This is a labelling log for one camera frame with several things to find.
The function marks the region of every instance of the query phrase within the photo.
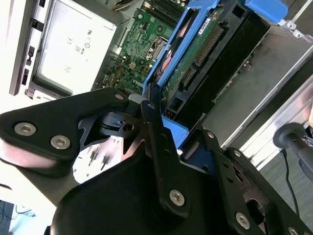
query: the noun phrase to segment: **ram slot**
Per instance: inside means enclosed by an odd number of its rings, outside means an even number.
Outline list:
[[[175,16],[176,18],[181,18],[184,13],[184,9],[178,4],[173,3],[169,0],[156,0],[156,7],[162,8],[169,16]]]
[[[178,23],[178,21],[169,18],[165,13],[161,12],[158,9],[154,9],[153,11],[151,11],[151,15],[171,28],[175,28]]]

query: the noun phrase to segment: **silver metal panel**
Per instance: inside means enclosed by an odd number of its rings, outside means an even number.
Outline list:
[[[250,61],[251,69],[234,79],[203,120],[204,128],[218,137],[223,148],[231,146],[312,51],[311,43],[271,29]]]
[[[116,25],[69,0],[51,10],[37,77],[71,94],[90,91]]]
[[[272,137],[282,125],[290,122],[305,124],[308,121],[313,102],[313,75],[277,112],[240,148],[253,165],[261,169],[275,155],[278,149]]]

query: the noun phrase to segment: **wire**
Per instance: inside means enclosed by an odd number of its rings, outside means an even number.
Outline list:
[[[1,201],[1,200],[0,200],[0,202],[3,202],[3,207],[0,208],[0,210],[2,211],[2,212],[0,213],[0,214],[2,215],[2,219],[1,219],[0,224],[3,222],[3,217],[6,217],[6,218],[9,219],[9,220],[15,220],[15,219],[18,217],[19,214],[25,215],[25,216],[27,216],[27,217],[36,217],[36,214],[34,214],[34,213],[33,213],[32,215],[26,214],[26,213],[28,213],[28,212],[30,212],[30,211],[32,211],[32,210],[27,210],[27,211],[24,211],[24,212],[18,212],[18,211],[17,211],[17,207],[18,207],[18,206],[15,206],[15,212],[17,213],[17,215],[15,216],[15,218],[11,218],[11,217],[7,216],[7,215],[5,214],[5,212],[4,212],[4,207],[5,207],[5,203],[6,203],[6,202]]]
[[[125,7],[128,7],[130,5],[132,5],[136,0],[122,0],[120,2],[118,2],[117,4],[115,4],[113,7],[112,7],[112,10],[113,11],[118,11],[118,10],[121,10]]]
[[[15,218],[18,217],[19,214],[23,214],[23,215],[25,215],[25,216],[27,216],[27,217],[36,217],[35,214],[33,214],[33,215],[28,215],[28,214],[26,214],[26,213],[31,212],[31,211],[32,211],[32,210],[27,210],[27,211],[24,211],[24,212],[18,212],[18,206],[15,206],[15,212],[17,213],[17,215],[15,216]]]
[[[294,203],[294,207],[295,207],[295,212],[300,217],[300,212],[299,212],[299,207],[298,207],[298,203],[297,203],[297,198],[295,197],[294,191],[293,191],[291,183],[289,181],[289,164],[288,164],[288,160],[287,160],[287,151],[285,149],[282,149],[280,151],[280,153],[284,156],[284,159],[285,159],[286,168],[287,168],[287,170],[286,170],[286,183],[287,183],[288,188],[290,190],[290,193],[292,195],[292,199],[293,199],[293,203]]]

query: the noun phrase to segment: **white surface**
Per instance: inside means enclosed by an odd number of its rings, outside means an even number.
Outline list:
[[[97,156],[91,162],[92,152],[97,149]],[[115,166],[121,162],[122,157],[122,138],[111,137],[102,144],[96,144],[80,152],[73,165],[74,178],[82,184],[90,178],[101,172]],[[109,158],[106,165],[103,166],[104,158]]]
[[[64,2],[54,5],[37,75],[80,94],[91,90],[116,26],[87,15],[76,3]]]

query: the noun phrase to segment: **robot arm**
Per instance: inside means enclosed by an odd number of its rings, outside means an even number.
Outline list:
[[[162,124],[159,87],[146,100],[106,88],[0,116],[2,160],[42,177],[67,174],[84,148],[123,137],[127,158],[71,190],[60,202],[53,235],[312,234],[237,149],[225,152],[196,128],[179,161]]]

